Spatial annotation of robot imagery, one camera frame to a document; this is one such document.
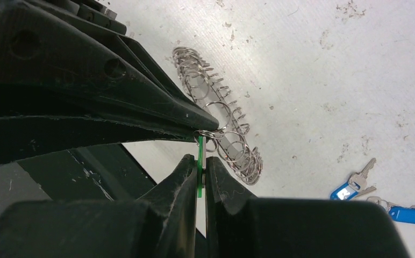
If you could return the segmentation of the metal disc keyring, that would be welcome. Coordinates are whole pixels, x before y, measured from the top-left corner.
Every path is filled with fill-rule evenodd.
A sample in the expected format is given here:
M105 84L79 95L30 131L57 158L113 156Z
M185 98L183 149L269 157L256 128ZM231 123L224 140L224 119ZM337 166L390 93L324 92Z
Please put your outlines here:
M255 185L263 161L258 149L247 143L250 124L245 121L242 107L231 97L232 89L198 51L178 46L172 57L184 92L218 120L217 129L200 132L210 140L207 152L216 153L246 185Z

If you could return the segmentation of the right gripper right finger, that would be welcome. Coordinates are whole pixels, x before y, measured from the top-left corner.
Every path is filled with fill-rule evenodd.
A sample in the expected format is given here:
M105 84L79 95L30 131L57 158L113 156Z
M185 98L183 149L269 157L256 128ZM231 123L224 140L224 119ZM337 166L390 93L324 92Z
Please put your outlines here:
M221 160L205 172L209 257L408 257L393 222L364 201L257 197Z

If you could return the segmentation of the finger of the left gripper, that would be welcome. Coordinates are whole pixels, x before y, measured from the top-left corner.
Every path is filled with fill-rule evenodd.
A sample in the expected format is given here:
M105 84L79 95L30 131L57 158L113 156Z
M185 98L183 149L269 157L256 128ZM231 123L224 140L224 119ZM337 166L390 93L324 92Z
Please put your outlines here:
M0 117L0 166L79 147L147 140L192 141L193 133L189 127L138 127L81 117Z
M0 1L0 84L59 95L81 115L148 130L215 130L122 24L47 1Z

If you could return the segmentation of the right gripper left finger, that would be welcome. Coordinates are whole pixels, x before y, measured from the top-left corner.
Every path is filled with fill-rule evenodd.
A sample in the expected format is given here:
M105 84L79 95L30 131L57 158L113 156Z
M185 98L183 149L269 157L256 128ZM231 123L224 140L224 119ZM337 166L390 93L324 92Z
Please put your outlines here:
M196 160L137 200L32 201L0 216L0 257L194 257Z

